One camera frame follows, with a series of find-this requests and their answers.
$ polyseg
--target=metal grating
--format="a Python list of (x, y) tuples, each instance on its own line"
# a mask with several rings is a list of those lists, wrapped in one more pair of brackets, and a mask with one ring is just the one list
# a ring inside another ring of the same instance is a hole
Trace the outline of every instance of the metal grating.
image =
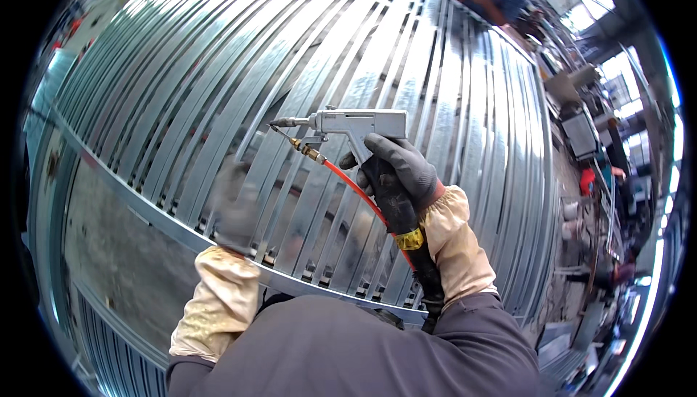
[[(263, 282), (281, 275), (399, 315), (419, 308), (420, 290), (391, 236), (265, 124), (328, 104), (405, 109), (410, 140), (467, 193), (505, 306), (524, 319), (557, 223), (540, 90), (529, 57), (453, 0), (132, 0), (56, 110), (69, 140), (130, 187), (124, 196), (151, 202), (146, 218), (172, 237), (191, 246), (211, 234), (214, 176), (240, 163), (240, 189), (262, 209), (252, 246)], [(348, 146), (332, 136), (320, 151), (336, 161)]]
[(83, 344), (100, 391), (109, 397), (166, 397), (164, 370), (121, 338), (79, 294)]

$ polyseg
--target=workshop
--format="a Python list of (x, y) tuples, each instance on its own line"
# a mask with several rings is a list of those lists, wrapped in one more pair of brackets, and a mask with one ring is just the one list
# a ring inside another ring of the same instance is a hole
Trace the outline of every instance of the workshop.
[(688, 249), (659, 32), (641, 0), (62, 0), (19, 106), (32, 307), (88, 396), (620, 395)]

